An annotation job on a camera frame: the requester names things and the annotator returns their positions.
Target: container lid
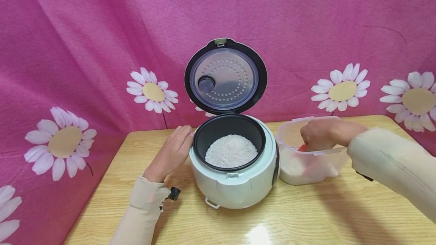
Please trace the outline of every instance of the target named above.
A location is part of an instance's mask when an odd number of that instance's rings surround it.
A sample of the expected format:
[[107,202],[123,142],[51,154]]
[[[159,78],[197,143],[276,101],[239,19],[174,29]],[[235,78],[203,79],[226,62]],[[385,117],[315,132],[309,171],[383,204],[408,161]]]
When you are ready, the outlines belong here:
[[266,67],[248,46],[232,39],[216,39],[189,61],[185,88],[202,110],[215,115],[241,113],[253,107],[267,84]]

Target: inner pot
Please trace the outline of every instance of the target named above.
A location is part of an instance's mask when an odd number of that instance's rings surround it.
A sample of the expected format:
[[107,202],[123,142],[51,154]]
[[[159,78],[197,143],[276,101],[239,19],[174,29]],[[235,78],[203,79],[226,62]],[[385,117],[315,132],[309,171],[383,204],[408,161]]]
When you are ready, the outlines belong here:
[[[239,167],[217,167],[206,162],[206,152],[213,142],[230,134],[238,134],[250,140],[256,147],[256,157],[247,164]],[[265,132],[261,125],[249,116],[227,113],[215,116],[198,127],[193,138],[195,155],[204,164],[219,171],[238,171],[252,165],[262,155],[265,148]]]

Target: rice cooker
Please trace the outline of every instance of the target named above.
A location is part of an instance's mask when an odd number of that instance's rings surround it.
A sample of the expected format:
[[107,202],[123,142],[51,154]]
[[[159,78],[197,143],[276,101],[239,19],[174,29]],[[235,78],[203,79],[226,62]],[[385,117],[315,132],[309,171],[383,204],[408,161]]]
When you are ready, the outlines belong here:
[[[259,119],[242,114],[265,91],[267,73],[263,60],[244,44],[228,38],[216,39],[190,59],[184,81],[192,101],[216,115],[197,128],[189,152],[193,175],[206,204],[215,209],[255,205],[269,193],[280,170],[279,148],[271,130]],[[210,145],[230,134],[249,139],[257,156],[234,168],[206,162]]]

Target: white rice grains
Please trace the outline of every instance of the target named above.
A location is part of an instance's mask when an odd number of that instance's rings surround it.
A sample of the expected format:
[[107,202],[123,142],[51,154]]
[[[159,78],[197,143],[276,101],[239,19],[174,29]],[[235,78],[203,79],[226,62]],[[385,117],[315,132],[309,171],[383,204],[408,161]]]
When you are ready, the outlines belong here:
[[256,147],[238,134],[221,137],[210,145],[205,160],[216,167],[240,167],[257,156]]

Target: clear plastic container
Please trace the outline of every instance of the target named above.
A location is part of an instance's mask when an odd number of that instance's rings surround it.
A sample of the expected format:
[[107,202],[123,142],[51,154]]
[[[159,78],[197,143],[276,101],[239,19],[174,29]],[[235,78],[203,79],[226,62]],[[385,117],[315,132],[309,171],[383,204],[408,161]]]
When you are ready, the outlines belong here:
[[288,121],[279,127],[277,141],[280,149],[280,179],[290,185],[306,185],[337,177],[349,157],[346,148],[335,146],[330,150],[303,152],[300,129],[313,119],[339,118],[337,116],[304,117]]

